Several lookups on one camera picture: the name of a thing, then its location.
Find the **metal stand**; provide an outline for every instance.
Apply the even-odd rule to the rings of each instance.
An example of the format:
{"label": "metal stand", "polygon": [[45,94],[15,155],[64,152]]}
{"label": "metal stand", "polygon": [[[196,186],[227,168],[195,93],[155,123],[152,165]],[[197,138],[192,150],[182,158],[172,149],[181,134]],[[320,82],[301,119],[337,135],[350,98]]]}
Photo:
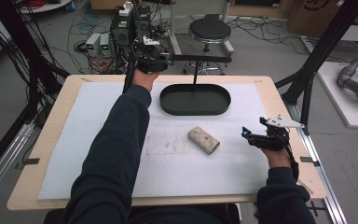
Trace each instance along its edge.
{"label": "metal stand", "polygon": [[306,134],[309,134],[308,118],[313,79],[330,52],[350,28],[357,15],[358,0],[345,1],[304,65],[290,77],[275,83],[277,89],[292,83],[289,90],[282,95],[282,99],[289,105],[295,105],[298,97],[304,92],[300,122],[306,125],[304,129]]}

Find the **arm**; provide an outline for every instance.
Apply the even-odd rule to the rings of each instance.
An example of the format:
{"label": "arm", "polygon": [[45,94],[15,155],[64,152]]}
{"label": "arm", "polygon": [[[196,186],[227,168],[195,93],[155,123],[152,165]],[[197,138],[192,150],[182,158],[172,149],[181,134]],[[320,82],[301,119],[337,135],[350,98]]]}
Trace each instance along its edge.
{"label": "arm", "polygon": [[95,137],[61,223],[127,223],[149,122],[153,80],[135,71]]}
{"label": "arm", "polygon": [[307,190],[296,184],[286,150],[262,149],[268,158],[267,185],[257,193],[259,223],[315,223]]}

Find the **table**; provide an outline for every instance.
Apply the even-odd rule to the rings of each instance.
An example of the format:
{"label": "table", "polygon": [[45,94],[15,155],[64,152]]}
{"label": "table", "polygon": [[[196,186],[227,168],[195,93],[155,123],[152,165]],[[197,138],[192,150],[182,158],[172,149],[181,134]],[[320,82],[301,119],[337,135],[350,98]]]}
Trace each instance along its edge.
{"label": "table", "polygon": [[[192,83],[192,76],[171,76],[161,75],[156,82],[162,83]],[[14,188],[7,207],[10,210],[33,210],[33,209],[55,209],[63,208],[67,200],[37,200],[38,192],[43,184],[44,175],[48,167],[48,160],[52,150],[58,142],[63,124],[75,102],[78,90],[83,82],[123,82],[124,76],[92,76],[72,75],[69,76],[60,92],[60,95],[51,110],[48,120],[35,143],[30,158],[40,158],[38,164],[26,165],[19,181]],[[278,114],[290,118],[280,94],[275,88],[270,77],[247,77],[247,76],[224,76],[198,77],[201,83],[254,83],[260,99],[269,117]],[[300,162],[299,157],[308,157],[309,153],[303,146],[302,140],[296,129],[290,132],[293,154],[299,162],[300,177],[298,184],[303,185],[310,193],[312,199],[322,199],[326,195],[321,178],[316,172],[312,162]],[[256,195],[229,195],[229,196],[193,196],[174,198],[142,198],[133,199],[132,205],[163,205],[163,204],[184,204],[184,203],[243,203],[255,202]]]}

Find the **black oval tray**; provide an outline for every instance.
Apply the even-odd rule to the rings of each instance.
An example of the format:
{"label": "black oval tray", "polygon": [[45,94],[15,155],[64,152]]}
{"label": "black oval tray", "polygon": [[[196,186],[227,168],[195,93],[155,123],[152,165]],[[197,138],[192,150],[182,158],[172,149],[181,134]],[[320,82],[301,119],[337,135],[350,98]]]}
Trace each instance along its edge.
{"label": "black oval tray", "polygon": [[159,103],[171,115],[220,115],[228,110],[231,97],[214,84],[173,84],[162,90]]}

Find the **control box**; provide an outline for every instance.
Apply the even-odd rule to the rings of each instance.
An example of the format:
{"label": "control box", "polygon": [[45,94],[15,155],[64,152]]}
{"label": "control box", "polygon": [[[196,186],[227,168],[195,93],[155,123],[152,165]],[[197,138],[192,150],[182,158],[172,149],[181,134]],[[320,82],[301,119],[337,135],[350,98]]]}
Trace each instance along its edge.
{"label": "control box", "polygon": [[136,35],[150,37],[150,6],[138,6],[134,9]]}
{"label": "control box", "polygon": [[87,51],[90,57],[98,57],[101,53],[101,34],[92,34],[86,41]]}
{"label": "control box", "polygon": [[119,46],[128,47],[132,44],[135,36],[132,13],[130,16],[115,15],[110,26],[110,33]]}
{"label": "control box", "polygon": [[103,57],[112,57],[112,41],[110,34],[101,34],[101,52]]}

